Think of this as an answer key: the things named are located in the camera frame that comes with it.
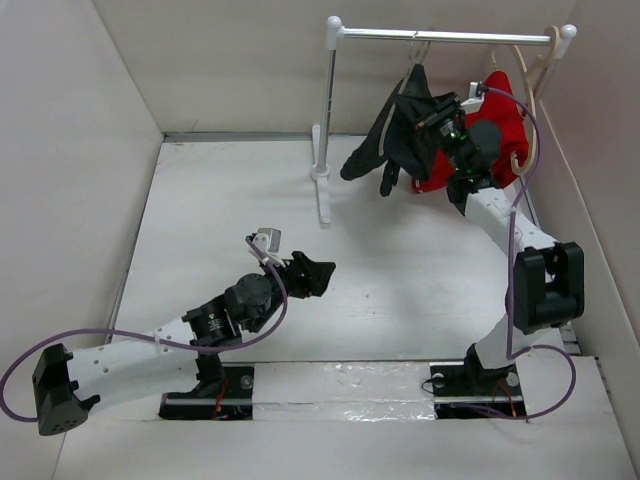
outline white tabletop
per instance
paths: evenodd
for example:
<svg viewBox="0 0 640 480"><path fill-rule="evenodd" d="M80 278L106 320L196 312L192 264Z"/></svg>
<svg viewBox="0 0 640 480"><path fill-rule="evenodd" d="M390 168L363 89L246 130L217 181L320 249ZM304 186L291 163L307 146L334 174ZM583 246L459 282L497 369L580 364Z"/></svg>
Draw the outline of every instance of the white tabletop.
<svg viewBox="0 0 640 480"><path fill-rule="evenodd" d="M164 144L118 328L166 323L259 271L244 237L275 227L283 257L302 250L336 262L330 287L292 300L278 332L223 360L462 358L503 314L506 260L444 191L413 194L403 176L381 198L381 169L343 181L339 169L361 141L330 142L330 229L318 222L310 141Z"/></svg>

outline horizontal metal bar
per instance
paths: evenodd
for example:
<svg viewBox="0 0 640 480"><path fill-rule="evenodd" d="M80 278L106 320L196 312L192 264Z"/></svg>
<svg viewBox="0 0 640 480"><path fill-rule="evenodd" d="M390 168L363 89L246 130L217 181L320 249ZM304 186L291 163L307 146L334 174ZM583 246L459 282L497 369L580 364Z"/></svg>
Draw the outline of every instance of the horizontal metal bar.
<svg viewBox="0 0 640 480"><path fill-rule="evenodd" d="M508 35L501 33L430 32L415 30L342 29L343 38L377 38L381 40L419 40L452 43L489 43L500 45L551 45L548 35Z"/></svg>

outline white wall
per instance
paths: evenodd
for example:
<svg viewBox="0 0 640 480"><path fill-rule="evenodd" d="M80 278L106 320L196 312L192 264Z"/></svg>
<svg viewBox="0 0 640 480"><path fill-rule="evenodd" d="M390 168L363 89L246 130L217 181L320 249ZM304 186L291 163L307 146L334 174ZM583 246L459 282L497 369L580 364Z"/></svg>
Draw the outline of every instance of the white wall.
<svg viewBox="0 0 640 480"><path fill-rule="evenodd" d="M94 0L163 131L308 132L324 93L325 21L348 26L541 34L575 0ZM404 42L345 41L333 127L366 132L408 66ZM437 44L434 91L468 91L486 48Z"/></svg>
<svg viewBox="0 0 640 480"><path fill-rule="evenodd" d="M640 3L635 1L577 3L569 20L577 25L578 35L543 99L548 114L548 119L542 118L546 148L534 188L543 226L563 240L578 241L585 250L586 310L574 325L584 351L600 357L636 469L640 467L638 18Z"/></svg>
<svg viewBox="0 0 640 480"><path fill-rule="evenodd" d="M4 372L55 332L106 325L162 137L89 0L0 1L0 65ZM26 415L34 363L9 384ZM0 476L51 478L61 440L0 415Z"/></svg>

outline clear plastic tape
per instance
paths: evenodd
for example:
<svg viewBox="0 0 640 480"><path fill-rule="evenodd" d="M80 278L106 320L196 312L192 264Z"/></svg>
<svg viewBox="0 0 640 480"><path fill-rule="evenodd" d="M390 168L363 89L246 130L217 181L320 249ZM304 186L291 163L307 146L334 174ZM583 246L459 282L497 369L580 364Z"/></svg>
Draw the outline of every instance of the clear plastic tape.
<svg viewBox="0 0 640 480"><path fill-rule="evenodd" d="M272 363L256 365L256 420L434 420L420 387L427 362Z"/></svg>

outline purple cable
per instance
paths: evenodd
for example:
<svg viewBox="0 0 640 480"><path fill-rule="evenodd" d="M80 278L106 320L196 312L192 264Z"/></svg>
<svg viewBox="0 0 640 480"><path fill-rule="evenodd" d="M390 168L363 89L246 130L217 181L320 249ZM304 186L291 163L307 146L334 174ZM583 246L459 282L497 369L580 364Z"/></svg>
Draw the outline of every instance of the purple cable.
<svg viewBox="0 0 640 480"><path fill-rule="evenodd" d="M249 340L248 342L241 343L239 345L228 345L226 347L202 347L198 345L188 345L185 343L172 342L171 340L157 339L156 337L153 337L151 335L145 335L143 333L129 332L127 330L117 330L117 329L111 329L111 328L78 328L76 330L69 330L67 332L58 333L57 335L49 337L41 341L37 345L34 345L29 350L27 350L22 355L20 355L9 366L9 368L4 373L4 375L2 375L2 378L0 379L0 409L9 418L17 422L35 423L38 421L36 417L23 417L22 415L18 415L13 410L11 410L7 405L6 399L4 397L4 390L7 386L7 382L9 381L9 377L11 377L11 374L13 374L13 372L16 370L16 368L18 368L18 366L20 366L22 362L24 362L27 358L29 358L31 355L36 353L41 348L46 347L47 345L53 342L57 342L58 340L62 340L63 338L74 337L76 335L116 335L120 337L128 337L128 338L133 338L135 340L142 340L142 341L151 342L151 343L156 343L157 341L162 345L166 345L168 347L174 347L181 350L191 350L194 352L203 353L205 355L211 355L213 353L229 352L231 350L240 350L241 348L247 348L247 347L250 347L251 345L255 345L256 343L267 338L280 326L280 324L284 320L285 315L287 314L287 306L288 306L287 289L285 288L284 282L282 281L282 278L280 277L280 274L278 273L276 268L273 266L273 263L269 258L269 256L253 244L253 242L251 241L251 237L246 237L245 241L249 244L251 249L258 255L258 257L263 259L264 263L266 263L267 267L269 268L269 271L273 275L273 278L275 278L276 283L278 284L278 287L280 287L280 292L282 293L282 310L280 310L280 316L275 321L273 326L269 330L264 332L262 335L254 338L253 340Z"/></svg>
<svg viewBox="0 0 640 480"><path fill-rule="evenodd" d="M531 185L531 181L533 180L533 177L536 173L536 171L538 170L538 164L540 163L540 152L542 151L541 148L541 143L540 143L540 129L538 128L538 122L535 118L535 116L533 116L533 114L531 113L531 111L529 110L529 108L527 107L527 105L525 105L523 102L521 102L520 100L518 100L517 98L515 98L513 95L503 91L503 90L499 90L497 88L492 88L492 87L487 87L485 85L485 88L488 92L490 93L497 93L498 95L502 95L503 97L507 97L511 100L513 100L516 104L518 104L520 106L520 108L522 108L522 111L526 113L526 116L529 118L529 120L531 120L531 123L533 123L533 128L536 131L536 141L537 141L537 149L536 149L536 157L533 161L533 166L531 168L531 172L524 178L524 181L522 183L522 188L520 189L520 191L516 194L516 198L513 200L513 204L511 205L511 212L509 214L509 248L508 248L508 255L507 255L507 263L508 263L508 287L507 287L507 352L506 352L506 358L507 360L515 360L516 358L518 358L520 355L523 355L524 353L527 353L528 351L532 350L532 349L536 349L536 350L552 350L554 352L559 353L560 355L562 355L567 362L569 363L569 368L571 368L571 382L569 384L569 388L567 389L567 392L564 394L564 396L554 405L552 405L551 407L541 411L541 412L537 412L537 413L532 413L531 415L523 415L520 417L512 417L509 415L505 415L504 413L500 412L499 410L496 410L494 408L490 408L490 407L482 407L479 405L467 405L464 403L452 403L451 406L452 407L465 407L465 408L469 408L471 410L474 410L478 413L482 413L483 415L490 417L490 418L502 418L502 419L509 419L509 420L532 420L534 418L539 418L542 417L544 415L547 415L548 413L551 413L555 410L557 410L558 408L560 408L562 405L564 405L567 400L569 400L569 397L571 397L571 394L573 393L573 390L575 389L576 386L576 379L577 379L577 371L576 371L576 366L573 363L573 360L571 359L571 357L569 356L568 353L566 353L565 351L559 349L558 347L554 347L552 345L534 345L532 347L527 347L524 348L522 350L520 350L519 352L513 353L513 322L514 322L514 308L515 308L515 293L514 293L514 275L513 275L513 265L515 264L515 258L516 258L516 253L515 253L515 230L516 230L516 207L518 206L518 203L520 203L520 200L522 199L522 197L524 196L524 194L526 193L526 191L529 189L529 186Z"/></svg>

